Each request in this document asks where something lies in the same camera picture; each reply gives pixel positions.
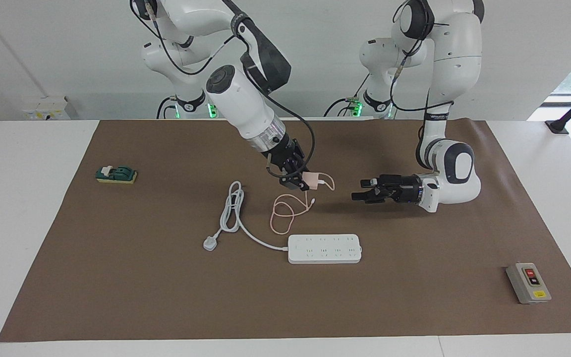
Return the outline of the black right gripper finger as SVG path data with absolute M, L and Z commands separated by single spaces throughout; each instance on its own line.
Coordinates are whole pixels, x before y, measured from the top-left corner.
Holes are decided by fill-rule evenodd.
M 309 172 L 310 170 L 307 167 L 303 149 L 301 149 L 297 140 L 293 140 L 293 146 L 293 161 L 295 169 L 300 173 Z
M 308 191 L 310 190 L 310 186 L 304 181 L 303 174 L 305 174 L 305 172 L 300 172 L 291 177 L 280 178 L 280 184 L 290 190 Z

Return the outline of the pink charger adapter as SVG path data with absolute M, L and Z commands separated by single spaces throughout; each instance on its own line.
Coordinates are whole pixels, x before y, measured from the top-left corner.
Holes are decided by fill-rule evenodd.
M 310 190 L 317 190 L 320 185 L 324 185 L 326 183 L 320 178 L 320 173 L 318 172 L 303 172 L 302 179 L 304 183 L 308 185 Z

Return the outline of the white power strip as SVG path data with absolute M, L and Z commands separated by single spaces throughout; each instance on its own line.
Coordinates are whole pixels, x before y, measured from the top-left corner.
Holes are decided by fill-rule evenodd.
M 358 235 L 290 235 L 287 246 L 291 264 L 356 264 L 362 258 Z

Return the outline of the brown paper mat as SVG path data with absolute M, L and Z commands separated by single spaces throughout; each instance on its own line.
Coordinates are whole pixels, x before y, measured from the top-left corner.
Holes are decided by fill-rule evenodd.
M 284 187 L 224 120 L 103 120 L 0 332 L 0 342 L 571 333 L 571 268 L 485 122 L 452 120 L 482 191 L 436 213 L 351 200 L 359 181 L 412 174 L 414 120 L 317 121 L 317 191 L 293 234 L 355 234 L 357 264 L 294 265 L 219 227 L 232 181 L 242 220 L 270 230 Z M 105 166 L 138 172 L 101 183 Z M 522 304 L 505 268 L 533 263 L 552 300 Z

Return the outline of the grey on-off switch box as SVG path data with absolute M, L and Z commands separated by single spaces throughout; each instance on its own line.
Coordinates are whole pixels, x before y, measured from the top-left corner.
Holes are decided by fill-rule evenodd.
M 535 304 L 552 300 L 535 264 L 515 263 L 507 266 L 505 272 L 519 303 Z

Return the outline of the green knife switch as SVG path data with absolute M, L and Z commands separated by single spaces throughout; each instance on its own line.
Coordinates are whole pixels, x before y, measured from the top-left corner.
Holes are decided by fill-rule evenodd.
M 132 184 L 136 181 L 138 172 L 130 167 L 111 165 L 101 167 L 95 173 L 95 179 L 101 183 Z

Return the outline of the white wall socket box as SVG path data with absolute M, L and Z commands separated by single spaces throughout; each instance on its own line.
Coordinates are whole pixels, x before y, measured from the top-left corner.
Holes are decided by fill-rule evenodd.
M 75 115 L 65 96 L 49 96 L 23 104 L 22 112 L 28 120 L 72 120 Z

